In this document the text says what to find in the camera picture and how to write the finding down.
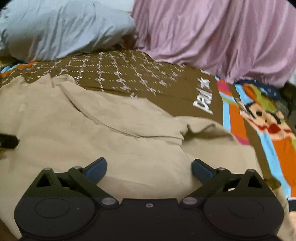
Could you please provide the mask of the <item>beige hooded sweatshirt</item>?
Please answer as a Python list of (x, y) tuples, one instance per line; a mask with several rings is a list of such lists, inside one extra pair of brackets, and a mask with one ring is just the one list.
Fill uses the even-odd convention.
[[(19, 140), (15, 149), (1, 148), (1, 240), (295, 240), (280, 188), (270, 188), (284, 211), (276, 237), (198, 237), (196, 212), (180, 205), (202, 185), (192, 174), (194, 160), (234, 174), (254, 169), (263, 179), (254, 149), (212, 120), (173, 117), (144, 98), (87, 90), (70, 75), (33, 83), (18, 76), (1, 88), (1, 133)], [(100, 210), (70, 238), (23, 238), (14, 211), (37, 175), (99, 158), (107, 172), (97, 186), (119, 206)]]

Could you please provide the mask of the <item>light grey pillow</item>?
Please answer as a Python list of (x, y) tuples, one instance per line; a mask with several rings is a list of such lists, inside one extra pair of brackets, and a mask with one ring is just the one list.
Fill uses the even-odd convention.
[(134, 33), (129, 13), (99, 1), (9, 1), (1, 9), (1, 56), (23, 62), (108, 49)]

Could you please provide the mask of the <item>brown patterned bedspread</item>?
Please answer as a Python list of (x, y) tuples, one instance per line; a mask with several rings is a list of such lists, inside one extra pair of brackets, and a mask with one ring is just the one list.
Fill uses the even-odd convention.
[(241, 144), (255, 148), (265, 178), (295, 199), (295, 128), (285, 120), (272, 86), (256, 80), (228, 84), (206, 71), (156, 62), (135, 50), (17, 64), (1, 71), (1, 85), (17, 76), (34, 82), (46, 74), (69, 74), (86, 89), (147, 98), (171, 115), (222, 124)]

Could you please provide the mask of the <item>pink satin curtain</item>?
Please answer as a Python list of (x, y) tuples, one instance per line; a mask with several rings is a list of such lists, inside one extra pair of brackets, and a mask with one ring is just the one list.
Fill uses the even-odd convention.
[(135, 1), (135, 47), (229, 83), (282, 87), (295, 70), (295, 7), (288, 1)]

